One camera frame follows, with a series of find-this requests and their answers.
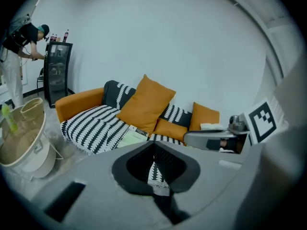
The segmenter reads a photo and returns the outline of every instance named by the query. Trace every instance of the black t-shirt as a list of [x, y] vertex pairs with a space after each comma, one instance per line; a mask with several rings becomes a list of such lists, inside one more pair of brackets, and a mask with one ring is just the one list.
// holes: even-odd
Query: black t-shirt
[[27, 45], [31, 41], [37, 43], [37, 34], [38, 29], [31, 23], [24, 25], [18, 32], [10, 35], [3, 42], [3, 46], [17, 54], [22, 46]]

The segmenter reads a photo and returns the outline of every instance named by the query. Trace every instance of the paper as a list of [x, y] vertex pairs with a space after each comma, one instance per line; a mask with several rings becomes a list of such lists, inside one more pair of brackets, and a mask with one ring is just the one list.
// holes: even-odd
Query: paper
[[147, 141], [148, 133], [138, 129], [137, 127], [130, 125], [126, 133], [122, 136], [117, 144], [117, 148], [132, 145]]

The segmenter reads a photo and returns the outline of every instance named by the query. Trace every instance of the person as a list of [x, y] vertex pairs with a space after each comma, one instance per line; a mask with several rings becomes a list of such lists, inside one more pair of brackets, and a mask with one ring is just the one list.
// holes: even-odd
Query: person
[[[32, 23], [29, 23], [8, 36], [2, 44], [0, 68], [11, 99], [17, 107], [24, 104], [19, 57], [32, 60], [44, 59], [45, 57], [38, 53], [36, 44], [43, 38], [46, 39], [48, 33], [49, 27], [47, 25], [44, 24], [36, 28]], [[23, 48], [27, 44], [31, 45], [31, 53], [28, 54], [23, 52]]]

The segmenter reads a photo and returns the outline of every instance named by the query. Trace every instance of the qr code sign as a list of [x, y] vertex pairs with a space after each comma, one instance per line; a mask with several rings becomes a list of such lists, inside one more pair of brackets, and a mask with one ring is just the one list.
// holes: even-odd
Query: qr code sign
[[253, 125], [257, 142], [262, 142], [277, 129], [272, 112], [266, 102], [248, 116]]

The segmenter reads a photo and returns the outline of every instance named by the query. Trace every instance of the black cabinet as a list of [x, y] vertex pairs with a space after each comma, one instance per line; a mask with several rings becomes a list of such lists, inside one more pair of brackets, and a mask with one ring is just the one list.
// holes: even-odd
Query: black cabinet
[[44, 61], [44, 94], [50, 108], [55, 102], [68, 95], [67, 73], [72, 44], [49, 42]]

